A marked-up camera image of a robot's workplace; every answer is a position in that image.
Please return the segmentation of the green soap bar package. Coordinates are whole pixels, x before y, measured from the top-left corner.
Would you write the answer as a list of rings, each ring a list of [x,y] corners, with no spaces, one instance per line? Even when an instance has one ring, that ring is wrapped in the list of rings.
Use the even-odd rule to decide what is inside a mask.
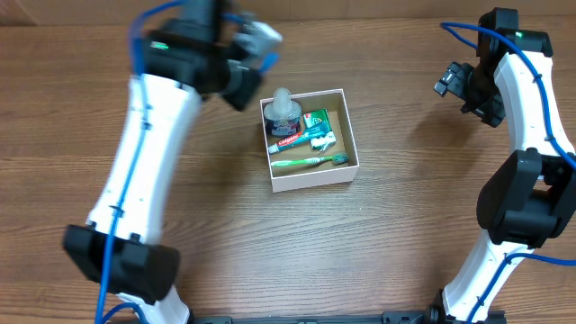
[[[313,150],[317,150],[319,152],[327,151],[336,144],[337,138],[334,131],[331,128],[331,124],[329,121],[329,113],[325,108],[313,112],[306,112],[303,115],[303,120],[306,128],[316,126],[317,124],[323,122],[325,122],[328,126],[328,130],[325,135],[317,137],[310,141],[310,147]]]

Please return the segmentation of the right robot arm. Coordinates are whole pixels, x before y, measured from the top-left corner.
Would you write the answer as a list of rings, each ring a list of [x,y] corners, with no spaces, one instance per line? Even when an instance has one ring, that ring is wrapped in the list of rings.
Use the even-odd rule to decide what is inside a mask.
[[[499,290],[525,259],[560,262],[535,251],[575,213],[575,148],[555,101],[549,35],[520,29],[518,11],[499,7],[467,28],[478,33],[478,65],[452,63],[434,89],[491,127],[506,123],[510,155],[479,193],[472,251],[415,323],[505,322],[491,310]]]

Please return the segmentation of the teal toothpaste tube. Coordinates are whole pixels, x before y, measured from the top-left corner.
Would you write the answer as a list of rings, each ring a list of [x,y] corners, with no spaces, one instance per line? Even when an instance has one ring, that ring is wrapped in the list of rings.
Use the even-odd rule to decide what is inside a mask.
[[[270,146],[267,149],[267,152],[269,154],[280,153],[287,149],[303,145],[304,143],[309,142],[313,139],[324,137],[328,133],[329,133],[329,127],[327,126],[326,123],[323,122],[321,124],[310,127],[306,130],[295,133],[286,139],[282,139],[276,142],[274,145]]]

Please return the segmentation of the dark blue soap pump bottle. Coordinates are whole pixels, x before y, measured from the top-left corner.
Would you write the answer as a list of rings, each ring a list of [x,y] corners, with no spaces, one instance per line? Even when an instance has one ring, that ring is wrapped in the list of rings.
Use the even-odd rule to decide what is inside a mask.
[[[301,129],[302,108],[287,88],[275,90],[273,101],[265,106],[263,113],[269,136],[287,138]]]

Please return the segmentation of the blue disposable razor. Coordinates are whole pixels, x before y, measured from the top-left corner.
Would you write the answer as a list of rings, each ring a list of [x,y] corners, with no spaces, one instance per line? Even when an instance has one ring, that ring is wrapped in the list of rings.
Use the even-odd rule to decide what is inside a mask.
[[[265,75],[278,62],[280,55],[277,52],[271,52],[265,56],[262,65],[258,70],[260,75]]]

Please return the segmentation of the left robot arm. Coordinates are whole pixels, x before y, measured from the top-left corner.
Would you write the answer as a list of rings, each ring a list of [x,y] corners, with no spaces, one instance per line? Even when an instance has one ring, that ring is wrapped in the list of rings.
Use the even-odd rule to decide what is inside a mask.
[[[112,170],[85,225],[63,248],[99,284],[94,319],[106,323],[116,295],[139,323],[190,323],[176,289],[179,252],[162,244],[168,191],[203,103],[220,96],[243,111],[276,62],[282,36],[229,1],[166,2],[130,26],[129,105]]]

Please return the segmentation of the green toothbrush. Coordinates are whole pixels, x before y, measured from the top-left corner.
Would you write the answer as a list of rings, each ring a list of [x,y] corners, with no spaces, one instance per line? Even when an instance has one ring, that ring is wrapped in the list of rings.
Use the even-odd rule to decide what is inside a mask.
[[[270,163],[271,167],[293,167],[300,165],[316,166],[326,162],[332,162],[334,165],[343,165],[348,162],[348,156],[346,153],[340,153],[333,156],[318,156],[318,157],[308,157],[305,159],[295,159],[295,160],[278,160]]]

